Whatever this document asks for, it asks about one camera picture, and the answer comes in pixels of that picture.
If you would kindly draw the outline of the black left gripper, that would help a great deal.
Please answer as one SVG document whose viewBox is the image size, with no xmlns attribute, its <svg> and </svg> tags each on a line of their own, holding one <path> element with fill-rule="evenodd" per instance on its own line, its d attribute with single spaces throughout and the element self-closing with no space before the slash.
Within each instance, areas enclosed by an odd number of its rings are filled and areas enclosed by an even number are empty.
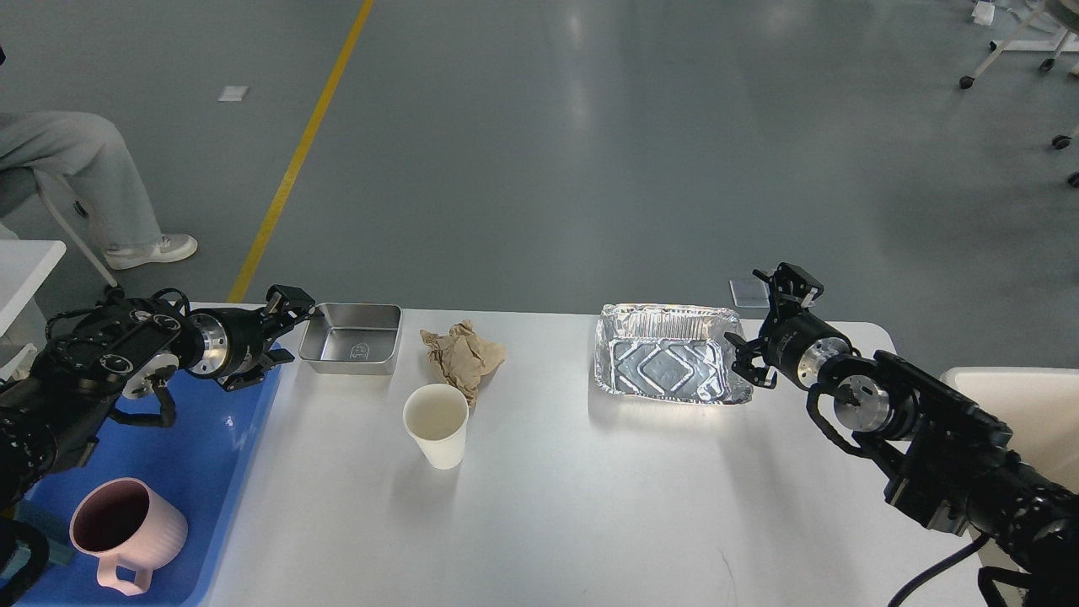
<svg viewBox="0 0 1079 607">
<path fill-rule="evenodd" d="M 287 349 L 269 350 L 272 337 L 267 334 L 290 333 L 312 318 L 317 304 L 303 288 L 271 285 L 263 319 L 257 311 L 194 311 L 188 320 L 196 331 L 197 349 L 186 372 L 218 380 L 227 392 L 261 384 L 270 370 L 293 362 L 293 354 Z"/>
</svg>

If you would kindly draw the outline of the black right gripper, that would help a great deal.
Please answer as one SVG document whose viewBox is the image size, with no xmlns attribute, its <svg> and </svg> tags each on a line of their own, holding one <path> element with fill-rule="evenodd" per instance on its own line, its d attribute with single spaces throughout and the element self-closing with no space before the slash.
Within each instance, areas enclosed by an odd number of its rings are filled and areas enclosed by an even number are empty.
<svg viewBox="0 0 1079 607">
<path fill-rule="evenodd" d="M 774 389 L 777 373 L 770 369 L 775 368 L 786 380 L 808 391 L 818 383 L 828 361 L 853 354 L 848 337 L 816 315 L 804 312 L 824 295 L 824 284 L 789 262 L 779 262 L 771 273 L 752 270 L 752 276 L 766 286 L 768 319 L 760 328 L 759 337 L 752 341 L 730 331 L 725 333 L 733 347 L 730 369 L 756 388 Z M 759 358 L 764 365 L 753 363 Z"/>
</svg>

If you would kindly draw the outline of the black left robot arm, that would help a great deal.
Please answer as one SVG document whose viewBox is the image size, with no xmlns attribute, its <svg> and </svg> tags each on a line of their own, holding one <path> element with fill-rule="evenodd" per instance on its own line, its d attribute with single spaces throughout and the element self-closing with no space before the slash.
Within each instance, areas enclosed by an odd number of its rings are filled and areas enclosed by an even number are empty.
<svg viewBox="0 0 1079 607">
<path fill-rule="evenodd" d="M 112 293 L 3 388 L 3 604 L 196 606 L 274 399 L 277 339 L 316 304 Z"/>
</svg>

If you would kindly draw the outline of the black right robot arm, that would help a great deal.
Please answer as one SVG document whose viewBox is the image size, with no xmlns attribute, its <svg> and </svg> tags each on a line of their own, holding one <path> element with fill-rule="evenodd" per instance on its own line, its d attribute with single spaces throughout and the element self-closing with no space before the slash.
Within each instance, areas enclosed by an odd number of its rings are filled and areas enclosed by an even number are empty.
<svg viewBox="0 0 1079 607">
<path fill-rule="evenodd" d="M 929 530 L 976 539 L 894 592 L 900 606 L 940 572 L 995 543 L 1015 568 L 983 566 L 976 587 L 987 606 L 1001 587 L 1020 588 L 1026 606 L 1078 599 L 1076 493 L 1044 479 L 1010 449 L 1012 430 L 943 381 L 891 351 L 864 357 L 851 337 L 812 314 L 824 285 L 782 262 L 765 284 L 768 312 L 759 337 L 733 333 L 733 372 L 771 389 L 777 377 L 806 394 L 814 426 L 843 452 L 887 477 L 887 503 Z"/>
</svg>

